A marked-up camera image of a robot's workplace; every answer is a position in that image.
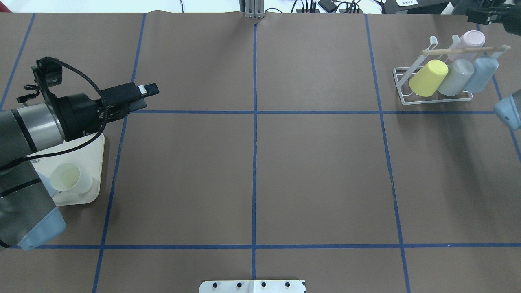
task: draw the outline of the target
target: brown table surface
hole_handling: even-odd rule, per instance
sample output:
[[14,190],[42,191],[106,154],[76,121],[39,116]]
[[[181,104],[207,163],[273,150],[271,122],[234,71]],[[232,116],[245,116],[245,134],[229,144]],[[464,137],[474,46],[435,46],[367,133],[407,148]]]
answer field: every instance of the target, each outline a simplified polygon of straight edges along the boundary
[[[521,135],[492,112],[521,88],[521,37],[470,102],[403,106],[392,69],[464,16],[0,14],[3,109],[57,57],[100,88],[156,82],[111,123],[102,187],[67,229],[0,255],[0,292],[521,291]],[[95,92],[64,69],[57,96]]]

